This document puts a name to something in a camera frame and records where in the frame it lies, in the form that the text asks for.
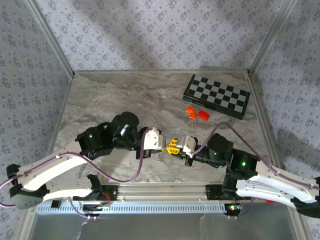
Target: marble table surface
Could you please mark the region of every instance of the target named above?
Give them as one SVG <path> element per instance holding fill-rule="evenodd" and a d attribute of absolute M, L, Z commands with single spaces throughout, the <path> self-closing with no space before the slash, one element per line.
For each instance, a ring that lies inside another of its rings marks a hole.
<path fill-rule="evenodd" d="M 210 134 L 214 126 L 226 121 L 230 123 L 252 146 L 268 159 L 268 151 L 257 119 L 253 100 L 250 99 L 242 120 L 203 108 L 182 100 L 185 88 L 193 74 L 248 91 L 243 71 L 197 71 L 197 72 L 120 72 L 80 73 L 73 80 L 67 99 L 54 150 L 73 141 L 77 134 L 89 127 L 110 122 L 114 116 L 125 111 L 136 114 L 139 126 L 156 127 L 162 130 L 167 142 L 181 135 L 197 137 L 199 143 Z M 210 114 L 208 121 L 201 118 L 191 120 L 186 109 L 193 106 L 197 111 L 204 109 Z M 226 126 L 217 131 L 236 149 L 251 152 L 247 146 Z M 100 157 L 94 162 L 115 178 L 131 178 L 138 167 L 135 152 L 114 149 L 111 155 Z M 225 168 L 213 168 L 194 162 L 192 167 L 168 153 L 158 162 L 156 157 L 147 158 L 136 182 L 178 183 L 178 182 L 222 182 Z M 65 174 L 67 178 L 78 178 L 97 174 L 88 165 L 82 165 Z M 107 182 L 98 174 L 102 183 Z"/>

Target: orange block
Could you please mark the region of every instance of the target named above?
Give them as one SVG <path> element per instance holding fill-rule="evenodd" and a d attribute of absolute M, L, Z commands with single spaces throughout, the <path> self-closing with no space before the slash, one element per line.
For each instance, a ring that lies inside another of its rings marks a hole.
<path fill-rule="evenodd" d="M 189 114 L 190 119 L 193 119 L 193 120 L 196 119 L 197 112 L 193 107 L 188 106 L 188 108 L 185 111 Z"/>

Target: patterned wallpaper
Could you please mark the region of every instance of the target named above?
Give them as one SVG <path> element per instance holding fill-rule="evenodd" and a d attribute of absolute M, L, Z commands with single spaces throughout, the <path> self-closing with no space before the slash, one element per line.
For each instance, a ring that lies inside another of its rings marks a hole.
<path fill-rule="evenodd" d="M 37 0 L 74 71 L 248 69 L 282 0 Z"/>
<path fill-rule="evenodd" d="M 320 2 L 303 0 L 257 71 L 279 156 L 287 170 L 320 176 Z M 320 220 L 307 218 L 320 240 Z"/>
<path fill-rule="evenodd" d="M 0 182 L 9 164 L 43 158 L 69 78 L 22 0 L 0 2 Z M 0 192 L 9 203 L 9 187 Z M 14 237 L 18 209 L 0 208 L 0 239 Z"/>

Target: chessboard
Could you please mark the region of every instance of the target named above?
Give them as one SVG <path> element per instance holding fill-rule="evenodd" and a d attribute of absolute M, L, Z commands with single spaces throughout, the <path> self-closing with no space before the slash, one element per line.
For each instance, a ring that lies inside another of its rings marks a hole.
<path fill-rule="evenodd" d="M 246 113 L 250 92 L 208 78 L 193 75 L 183 99 L 208 109 L 242 119 Z"/>

